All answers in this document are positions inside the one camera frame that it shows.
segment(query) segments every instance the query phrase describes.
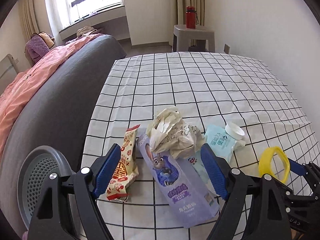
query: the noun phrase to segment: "wall outlet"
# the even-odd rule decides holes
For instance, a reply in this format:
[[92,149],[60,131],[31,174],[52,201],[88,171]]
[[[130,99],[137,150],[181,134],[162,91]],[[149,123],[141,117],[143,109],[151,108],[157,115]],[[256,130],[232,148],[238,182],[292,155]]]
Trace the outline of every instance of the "wall outlet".
[[230,46],[228,46],[227,44],[224,44],[224,53],[225,54],[229,54],[229,52],[230,52]]

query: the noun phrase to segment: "crumpled paper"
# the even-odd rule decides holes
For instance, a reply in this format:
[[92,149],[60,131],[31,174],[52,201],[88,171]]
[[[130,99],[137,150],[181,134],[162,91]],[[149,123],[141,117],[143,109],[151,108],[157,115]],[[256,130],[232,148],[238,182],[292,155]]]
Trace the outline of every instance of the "crumpled paper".
[[205,138],[200,130],[187,124],[177,107],[164,109],[148,125],[150,151],[160,153],[169,150],[173,158],[188,158],[200,150]]

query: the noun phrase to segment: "yellow wristband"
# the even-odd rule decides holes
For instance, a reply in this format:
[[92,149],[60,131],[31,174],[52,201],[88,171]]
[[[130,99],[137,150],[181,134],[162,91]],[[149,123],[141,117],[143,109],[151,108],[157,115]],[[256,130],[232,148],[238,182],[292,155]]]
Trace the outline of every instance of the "yellow wristband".
[[281,159],[283,166],[284,166],[284,177],[280,181],[282,183],[285,183],[287,181],[287,178],[289,176],[290,172],[290,163],[288,160],[288,157],[285,155],[283,150],[278,147],[269,147],[264,150],[264,152],[261,155],[258,169],[259,169],[259,174],[262,176],[263,174],[270,174],[272,177],[276,178],[275,174],[271,170],[271,160],[273,158],[273,155],[277,153],[279,155],[279,158]]

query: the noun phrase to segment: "white bottle cap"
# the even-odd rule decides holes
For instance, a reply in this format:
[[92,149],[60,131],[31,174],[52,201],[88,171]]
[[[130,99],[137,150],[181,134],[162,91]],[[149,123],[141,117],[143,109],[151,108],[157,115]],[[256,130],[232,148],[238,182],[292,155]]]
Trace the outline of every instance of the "white bottle cap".
[[244,131],[232,122],[227,123],[225,130],[228,135],[230,135],[232,138],[236,140],[242,140],[244,137]]

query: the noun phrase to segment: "purple box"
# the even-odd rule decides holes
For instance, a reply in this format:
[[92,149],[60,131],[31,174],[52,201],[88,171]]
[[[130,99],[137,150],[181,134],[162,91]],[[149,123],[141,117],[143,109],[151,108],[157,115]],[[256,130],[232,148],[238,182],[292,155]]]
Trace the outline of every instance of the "purple box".
[[175,160],[168,151],[151,153],[146,134],[138,138],[137,146],[173,213],[185,228],[215,217],[219,204],[188,160]]

